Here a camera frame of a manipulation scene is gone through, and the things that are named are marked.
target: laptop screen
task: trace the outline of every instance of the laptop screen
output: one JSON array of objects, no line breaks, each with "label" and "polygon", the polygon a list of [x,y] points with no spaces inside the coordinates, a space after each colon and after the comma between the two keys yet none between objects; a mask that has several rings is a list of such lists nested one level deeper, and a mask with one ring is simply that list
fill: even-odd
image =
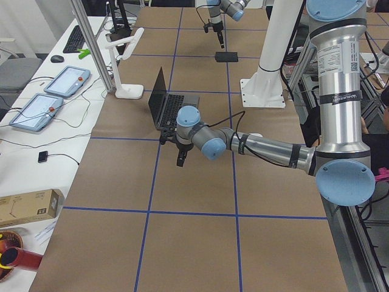
[{"label": "laptop screen", "polygon": [[156,83],[154,84],[153,92],[150,95],[148,100],[148,106],[151,111],[151,115],[154,120],[154,124],[157,124],[159,115],[162,111],[164,105],[164,97],[166,95],[166,85],[164,79],[164,72],[162,67],[159,69],[158,77]]}]

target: gray chair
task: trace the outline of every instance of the gray chair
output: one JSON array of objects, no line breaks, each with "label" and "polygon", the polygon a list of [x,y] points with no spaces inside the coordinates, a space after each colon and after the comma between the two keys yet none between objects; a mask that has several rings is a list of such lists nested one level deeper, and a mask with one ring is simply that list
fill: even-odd
[{"label": "gray chair", "polygon": [[0,50],[13,56],[0,64],[0,108],[5,109],[9,109],[15,102],[43,62],[39,58],[19,58],[12,51],[1,47],[1,42],[14,40],[0,38]]}]

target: laptop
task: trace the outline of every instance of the laptop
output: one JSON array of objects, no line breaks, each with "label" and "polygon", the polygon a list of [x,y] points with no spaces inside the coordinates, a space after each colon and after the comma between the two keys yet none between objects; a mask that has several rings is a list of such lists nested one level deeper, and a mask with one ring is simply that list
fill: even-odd
[{"label": "laptop", "polygon": [[173,130],[177,127],[177,114],[180,108],[199,105],[199,96],[176,95],[166,91],[164,72],[159,69],[158,77],[150,95],[148,106],[157,130]]}]

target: blue joint cap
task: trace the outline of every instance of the blue joint cap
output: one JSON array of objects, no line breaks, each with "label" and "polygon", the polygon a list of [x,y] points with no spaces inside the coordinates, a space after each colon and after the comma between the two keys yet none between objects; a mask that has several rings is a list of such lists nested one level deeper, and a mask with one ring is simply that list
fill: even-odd
[{"label": "blue joint cap", "polygon": [[213,138],[201,147],[201,153],[209,160],[219,158],[225,151],[225,143],[220,138]]},{"label": "blue joint cap", "polygon": [[200,122],[200,112],[191,105],[185,105],[178,111],[177,124],[182,127],[192,127]]},{"label": "blue joint cap", "polygon": [[219,0],[207,0],[207,5],[218,5]]},{"label": "blue joint cap", "polygon": [[376,180],[371,170],[359,161],[337,159],[320,167],[316,185],[328,201],[340,206],[356,206],[373,194]]},{"label": "blue joint cap", "polygon": [[307,0],[306,10],[314,20],[329,23],[349,17],[365,3],[366,0]]},{"label": "blue joint cap", "polygon": [[232,19],[235,20],[235,21],[239,21],[239,20],[241,20],[243,14],[244,14],[244,11],[243,10],[239,10],[232,16]]}]

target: laptop keyboard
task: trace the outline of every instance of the laptop keyboard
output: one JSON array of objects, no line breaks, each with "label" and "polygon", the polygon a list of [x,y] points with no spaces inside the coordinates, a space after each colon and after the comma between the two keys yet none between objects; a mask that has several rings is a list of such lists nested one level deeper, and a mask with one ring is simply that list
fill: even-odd
[{"label": "laptop keyboard", "polygon": [[166,102],[164,115],[160,126],[162,128],[176,128],[177,126],[177,114],[184,102],[184,96],[178,96],[176,94],[169,94]]}]

